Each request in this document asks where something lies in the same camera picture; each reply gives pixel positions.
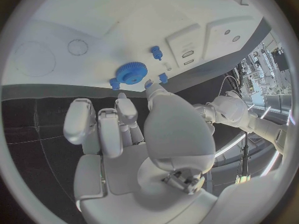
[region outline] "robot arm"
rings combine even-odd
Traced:
[[[207,123],[223,123],[238,127],[245,132],[254,132],[270,141],[277,151],[284,152],[287,134],[286,125],[278,125],[258,118],[257,114],[248,110],[244,101],[235,93],[227,92],[227,96],[218,96],[211,103],[194,105]]]

